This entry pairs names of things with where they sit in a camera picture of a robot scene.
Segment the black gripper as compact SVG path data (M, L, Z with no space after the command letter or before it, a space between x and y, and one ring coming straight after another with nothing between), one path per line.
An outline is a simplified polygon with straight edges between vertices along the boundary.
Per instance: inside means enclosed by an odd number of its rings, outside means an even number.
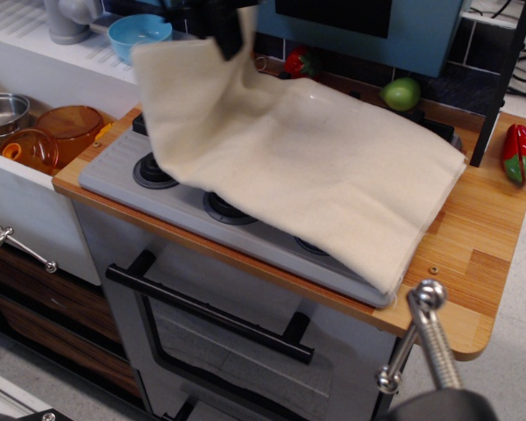
M223 59L230 61L244 45L238 10L259 4L256 0L160 1L160 8L165 20L185 19L198 38L214 38Z

